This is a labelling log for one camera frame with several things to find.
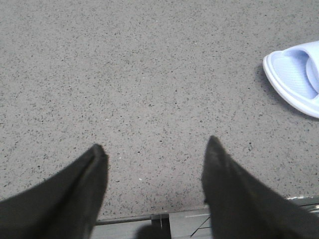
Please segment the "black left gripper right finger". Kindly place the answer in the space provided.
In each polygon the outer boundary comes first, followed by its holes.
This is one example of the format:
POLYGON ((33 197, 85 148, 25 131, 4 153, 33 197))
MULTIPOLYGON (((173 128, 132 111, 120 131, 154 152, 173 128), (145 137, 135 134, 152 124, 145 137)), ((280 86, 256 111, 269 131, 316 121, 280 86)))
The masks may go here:
POLYGON ((240 166, 211 136, 202 171, 215 239, 317 239, 319 218, 240 166))

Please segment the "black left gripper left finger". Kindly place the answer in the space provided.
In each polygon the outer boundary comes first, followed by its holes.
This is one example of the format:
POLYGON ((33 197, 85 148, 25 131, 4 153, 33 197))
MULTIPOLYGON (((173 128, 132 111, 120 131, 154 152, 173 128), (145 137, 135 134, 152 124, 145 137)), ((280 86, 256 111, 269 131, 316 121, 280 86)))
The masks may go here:
POLYGON ((88 239, 108 182, 108 156, 94 144, 44 182, 0 203, 2 239, 88 239))

